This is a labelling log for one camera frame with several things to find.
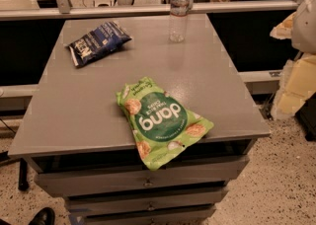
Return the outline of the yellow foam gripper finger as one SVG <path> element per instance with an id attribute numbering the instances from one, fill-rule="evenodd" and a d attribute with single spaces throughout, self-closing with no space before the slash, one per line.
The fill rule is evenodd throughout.
<path id="1" fill-rule="evenodd" d="M 316 93 L 316 55 L 304 53 L 296 61 L 287 60 L 273 101 L 273 119 L 294 116 Z"/>
<path id="2" fill-rule="evenodd" d="M 290 14 L 276 27 L 273 27 L 270 32 L 270 36 L 276 39 L 291 39 L 294 15 L 295 13 Z"/>

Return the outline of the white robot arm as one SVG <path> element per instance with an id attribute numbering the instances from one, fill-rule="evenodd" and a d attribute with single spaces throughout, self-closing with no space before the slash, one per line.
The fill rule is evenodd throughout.
<path id="1" fill-rule="evenodd" d="M 304 0 L 272 29 L 270 36 L 290 39 L 292 47 L 301 53 L 299 59 L 287 60 L 283 66 L 271 109 L 273 119 L 286 119 L 316 93 L 316 0 Z"/>

